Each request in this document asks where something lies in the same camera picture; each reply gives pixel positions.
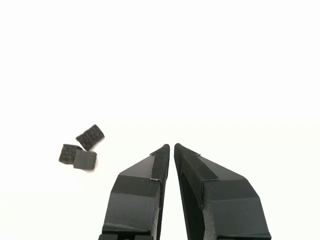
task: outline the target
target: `foam block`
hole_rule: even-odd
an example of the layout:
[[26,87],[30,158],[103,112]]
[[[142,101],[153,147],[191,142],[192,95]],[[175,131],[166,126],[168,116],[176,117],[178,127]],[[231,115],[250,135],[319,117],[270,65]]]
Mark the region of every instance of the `foam block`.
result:
[[59,162],[63,164],[73,164],[76,156],[76,150],[82,151],[82,148],[76,145],[63,144]]
[[82,145],[82,147],[89,151],[92,147],[105,137],[103,132],[97,125],[93,125],[75,139]]
[[73,168],[93,170],[96,165],[97,154],[94,151],[76,150]]

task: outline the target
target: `foam piece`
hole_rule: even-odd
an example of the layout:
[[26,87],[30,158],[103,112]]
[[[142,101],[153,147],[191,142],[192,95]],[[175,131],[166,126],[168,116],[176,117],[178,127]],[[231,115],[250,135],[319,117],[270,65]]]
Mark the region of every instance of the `foam piece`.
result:
[[97,154],[94,151],[76,150],[73,168],[93,170],[96,165]]
[[82,147],[89,151],[92,147],[105,137],[104,133],[97,125],[93,125],[75,139],[82,145]]
[[82,148],[76,145],[63,144],[59,162],[63,164],[73,164],[76,156],[76,150],[82,151]]

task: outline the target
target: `black foam block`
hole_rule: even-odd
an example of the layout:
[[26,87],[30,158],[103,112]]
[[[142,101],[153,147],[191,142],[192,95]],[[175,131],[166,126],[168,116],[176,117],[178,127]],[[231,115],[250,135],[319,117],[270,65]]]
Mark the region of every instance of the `black foam block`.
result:
[[82,151],[82,148],[76,145],[63,144],[59,162],[63,164],[73,164],[76,156],[76,150]]
[[97,125],[93,125],[75,139],[82,145],[82,147],[89,151],[92,147],[105,137],[104,133]]
[[73,168],[93,170],[96,165],[97,154],[94,151],[76,150]]

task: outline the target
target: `white background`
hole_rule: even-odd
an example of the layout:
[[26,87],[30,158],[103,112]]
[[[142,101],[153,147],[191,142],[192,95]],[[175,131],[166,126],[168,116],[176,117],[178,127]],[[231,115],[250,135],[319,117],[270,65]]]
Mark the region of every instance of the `white background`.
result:
[[[118,173],[163,144],[245,176],[272,239],[319,237],[319,1],[0,0],[0,239],[97,240]],[[97,124],[92,173],[58,162]]]

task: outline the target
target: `white surface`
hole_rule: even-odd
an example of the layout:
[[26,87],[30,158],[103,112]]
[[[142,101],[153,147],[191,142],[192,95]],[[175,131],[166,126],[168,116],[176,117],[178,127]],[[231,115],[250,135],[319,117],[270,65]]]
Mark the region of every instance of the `white surface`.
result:
[[[245,176],[272,239],[319,223],[318,1],[0,1],[0,239],[97,240],[118,173],[180,142]],[[93,173],[58,162],[97,124]],[[173,155],[162,240],[186,240]]]

